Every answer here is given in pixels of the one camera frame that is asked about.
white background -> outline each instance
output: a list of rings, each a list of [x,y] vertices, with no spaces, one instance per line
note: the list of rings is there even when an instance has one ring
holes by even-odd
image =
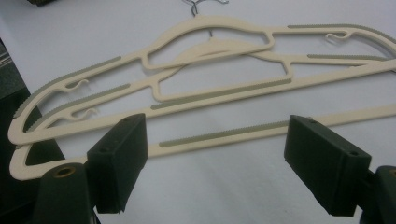
[[[393,0],[236,1],[198,5],[203,15],[224,15],[261,26],[311,23],[355,23],[396,36]],[[0,36],[28,89],[33,92],[56,77],[142,49],[167,29],[191,18],[182,1],[59,0],[45,7],[27,1],[0,2]],[[213,31],[222,38],[230,33]],[[261,42],[257,36],[233,37]],[[153,58],[171,61],[183,49],[208,39],[201,31],[181,38]],[[282,53],[344,53],[389,56],[355,38],[329,43],[323,36],[280,36]],[[297,77],[332,71],[333,67],[295,66]],[[234,57],[183,69],[163,83],[164,93],[200,90],[264,77],[281,76],[279,64]],[[122,83],[151,76],[140,63],[122,67],[70,94],[58,94],[41,105],[56,105]],[[319,116],[395,103],[394,73],[363,77],[304,90],[256,97],[148,120],[148,141],[212,133],[285,120],[290,114]],[[146,107],[156,102],[150,90],[99,107],[100,116]],[[332,130],[373,156],[371,170],[394,165],[396,118],[343,125]],[[59,138],[66,157],[85,152],[108,129]],[[125,213],[100,215],[103,223],[358,223],[354,217],[331,217],[283,158],[285,136],[148,160]]]

hanger hook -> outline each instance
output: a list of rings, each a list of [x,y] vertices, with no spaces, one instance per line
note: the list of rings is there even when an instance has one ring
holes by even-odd
[[[192,6],[191,8],[191,13],[192,16],[195,17],[198,14],[198,7],[197,5],[204,2],[204,1],[208,1],[208,0],[197,0],[197,1],[192,1],[192,0],[183,0],[184,2],[188,3],[189,5]],[[213,0],[216,1],[218,3],[222,3],[222,4],[228,4],[230,1],[228,0]]]

clothes hanger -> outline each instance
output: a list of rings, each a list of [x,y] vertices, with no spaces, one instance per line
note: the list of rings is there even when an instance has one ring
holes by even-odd
[[[396,116],[396,104],[384,105],[374,108],[365,108],[355,111],[331,114],[326,116],[313,117],[312,119],[326,126],[335,126],[347,123],[358,122],[368,119],[380,119]],[[148,146],[148,157],[167,156],[176,153],[188,152],[202,148],[217,147],[239,143],[253,139],[266,138],[285,134],[288,131],[289,123],[280,121],[275,123],[261,124],[253,127],[246,127],[236,130],[224,131],[221,133],[210,133],[183,139],[161,142]],[[85,163],[87,157],[78,157],[62,161],[50,161],[38,165],[26,165],[26,158],[32,145],[25,145],[16,149],[12,156],[9,171],[15,179],[29,180],[40,178],[50,169],[69,163]]]
[[[196,30],[196,29],[201,29],[201,28],[207,28],[207,27],[216,27],[216,25],[208,25],[210,24],[210,20],[213,19],[216,22],[219,22],[219,20],[216,19],[216,16],[205,16],[204,19],[201,22],[204,23],[206,26],[202,24],[198,24],[200,22],[196,21],[187,21],[186,23],[180,24],[177,27],[171,29],[171,30]],[[232,19],[225,19],[222,17],[221,21],[231,21]],[[353,25],[353,24],[327,24],[327,25],[292,25],[288,27],[262,27],[259,30],[264,30],[266,33],[266,36],[269,37],[269,43],[265,45],[266,47],[261,47],[261,46],[254,46],[249,49],[240,48],[239,45],[233,46],[233,50],[226,50],[228,49],[231,44],[227,41],[223,40],[218,40],[216,38],[211,38],[209,40],[209,43],[211,44],[210,46],[214,48],[214,51],[211,53],[207,53],[204,55],[201,53],[202,57],[194,57],[198,52],[192,52],[191,51],[191,56],[190,55],[185,55],[185,58],[181,59],[178,58],[174,60],[171,63],[168,63],[165,66],[159,65],[159,67],[155,68],[166,68],[166,67],[175,67],[175,66],[182,66],[186,65],[189,63],[197,63],[197,62],[202,62],[202,61],[207,61],[209,59],[215,59],[215,58],[222,58],[222,57],[227,57],[227,56],[234,56],[234,55],[242,55],[242,54],[248,54],[249,52],[253,51],[264,51],[265,49],[271,48],[275,44],[275,40],[273,38],[273,35],[297,35],[297,34],[305,34],[305,35],[321,35],[325,34],[327,38],[335,38],[335,39],[340,39],[340,40],[347,40],[353,35],[361,35],[364,36],[375,43],[383,46],[385,49],[388,49],[389,52],[392,55],[396,55],[396,39],[392,38],[389,35],[386,35],[382,32],[379,32],[377,30],[368,28],[368,27],[363,27],[359,25]],[[108,70],[114,69],[116,67],[120,67],[126,63],[131,63],[135,60],[142,59],[142,64],[144,65],[145,68],[150,69],[152,68],[151,66],[148,65],[148,54],[149,52],[155,51],[155,49],[158,49],[160,47],[163,47],[167,43],[171,41],[171,39],[176,38],[176,36],[180,35],[181,32],[178,32],[176,35],[175,32],[166,32],[166,34],[163,35],[163,37],[160,37],[153,45],[150,45],[149,47],[140,50],[137,53],[132,53],[130,55],[126,55],[123,57],[116,57],[111,60],[98,63],[96,65],[78,70],[77,72],[65,75],[63,77],[56,78],[52,80],[50,83],[47,83],[37,91],[35,91],[20,107],[20,109],[17,110],[17,112],[14,115],[14,118],[17,119],[19,117],[26,117],[34,107],[36,107],[41,101],[43,101],[45,98],[47,98],[49,95],[56,91],[63,91],[63,92],[70,92],[76,90],[82,83],[88,82],[87,78],[93,77],[99,74],[102,74]]]
[[[382,60],[386,59],[370,56],[279,55],[270,51],[252,53],[250,56],[273,62],[282,62],[287,74],[283,77],[273,77],[265,80],[233,85],[231,87],[216,88],[214,90],[183,93],[182,95],[175,94],[162,96],[160,93],[160,82],[172,76],[181,68],[167,69],[158,75],[153,75],[135,83],[125,84],[108,91],[99,92],[95,95],[61,105],[44,115],[31,128],[29,128],[27,132],[23,131],[24,121],[27,119],[27,116],[22,113],[20,117],[16,117],[11,121],[11,125],[8,130],[8,138],[16,145],[25,145],[69,134],[87,132],[112,126],[120,119],[133,114],[145,113],[147,118],[153,118],[208,105],[221,104],[269,93],[295,90],[353,77],[363,77],[396,70],[396,59],[382,62]],[[293,63],[343,64],[359,66],[349,67],[341,71],[325,73],[312,77],[292,78],[293,70],[291,65]],[[165,101],[161,104],[152,105],[147,108],[105,116],[99,119],[84,120],[90,112],[94,111],[94,106],[148,87],[153,89],[153,96],[157,100]],[[73,116],[76,112],[83,110],[85,110],[84,115],[80,117]],[[49,127],[59,119],[66,119],[74,122],[62,126]]]

gray rubber strip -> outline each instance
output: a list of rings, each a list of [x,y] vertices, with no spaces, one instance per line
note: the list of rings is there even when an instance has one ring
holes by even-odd
[[[166,103],[159,104],[159,105],[152,105],[151,109],[157,110],[157,109],[162,109],[162,108],[166,108],[169,106],[182,105],[182,104],[187,104],[187,103],[191,103],[194,101],[200,101],[200,100],[206,100],[206,99],[215,98],[215,97],[219,97],[219,96],[230,95],[230,94],[234,94],[234,93],[238,93],[238,92],[242,92],[242,91],[254,91],[254,90],[258,90],[258,89],[262,89],[262,88],[266,88],[266,87],[271,87],[271,86],[276,86],[276,85],[281,85],[281,84],[288,84],[288,83],[291,83],[291,78],[285,78],[285,79],[281,79],[278,81],[266,82],[266,83],[262,83],[262,84],[241,87],[241,88],[236,88],[236,89],[227,90],[227,91],[217,91],[217,92],[201,94],[201,95],[197,95],[197,96],[184,98],[181,100],[166,102]]]
[[[178,145],[184,145],[184,144],[194,143],[194,142],[201,142],[201,141],[205,141],[205,140],[227,137],[227,136],[232,136],[232,135],[237,135],[237,134],[242,134],[242,133],[254,133],[254,132],[259,132],[259,131],[264,131],[264,130],[269,130],[269,129],[274,129],[274,128],[287,127],[288,125],[289,125],[289,121],[284,120],[284,121],[280,121],[280,122],[261,124],[261,125],[257,125],[257,126],[228,130],[228,131],[219,132],[219,133],[207,133],[207,134],[193,136],[193,137],[187,137],[187,138],[181,138],[181,139],[161,142],[160,147],[174,147],[174,146],[178,146]]]
[[[308,54],[306,56],[308,58],[317,58],[317,59],[356,59],[356,60],[373,60],[380,62],[390,60],[389,58],[386,57],[372,56],[372,55]]]

hanger bar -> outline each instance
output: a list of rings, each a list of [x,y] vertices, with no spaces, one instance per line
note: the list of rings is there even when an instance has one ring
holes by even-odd
[[[214,97],[209,96],[203,99],[197,99],[192,101],[180,100],[176,103],[171,102],[170,104],[164,103],[162,105],[153,105],[152,107],[149,108],[124,112],[116,115],[102,117],[99,119],[82,120],[79,122],[73,122],[62,126],[47,128],[58,119],[67,118],[71,114],[77,111],[86,108],[91,108],[92,106],[99,105],[103,102],[107,102],[119,98],[122,95],[129,93],[128,90],[123,89],[122,91],[115,92],[116,95],[108,94],[101,98],[89,99],[88,101],[87,99],[82,99],[76,105],[70,103],[70,105],[68,105],[68,107],[66,108],[62,108],[61,110],[55,109],[55,113],[50,113],[51,117],[49,118],[45,117],[44,120],[41,120],[40,121],[41,124],[36,125],[35,126],[36,129],[33,130],[32,132],[24,133],[22,131],[23,123],[18,122],[21,120],[14,119],[12,120],[10,128],[8,130],[8,138],[12,143],[16,145],[30,144],[33,142],[66,136],[69,134],[83,133],[89,130],[109,127],[117,123],[119,120],[131,116],[133,114],[145,113],[147,118],[153,118],[166,114],[190,110],[198,107],[216,105],[216,104],[231,102],[235,100],[242,100],[250,97],[276,93],[281,91],[291,91],[291,90],[315,86],[319,84],[325,84],[329,82],[349,79],[353,77],[363,77],[381,72],[387,72],[395,69],[396,69],[396,59],[384,61],[384,62],[368,63],[365,65],[350,67],[348,69],[344,69],[341,71],[330,72],[318,76],[296,78],[292,82],[282,85],[263,87],[263,88],[246,90],[246,91],[239,91],[225,95],[221,94],[219,96],[214,96]]]
[[[380,107],[365,108],[344,113],[313,117],[314,120],[326,126],[334,126],[359,122],[368,119],[380,119],[396,116],[396,104]],[[285,134],[288,131],[288,122],[280,121],[230,130],[222,133],[210,133],[201,136],[172,140],[148,146],[148,157],[167,156],[202,148],[218,147],[239,143],[253,139],[260,139]],[[9,165],[11,175],[19,180],[40,178],[48,170],[69,162],[85,163],[86,157],[67,159],[63,161],[50,161],[38,165],[27,166],[26,158],[32,145],[25,145],[15,150]]]

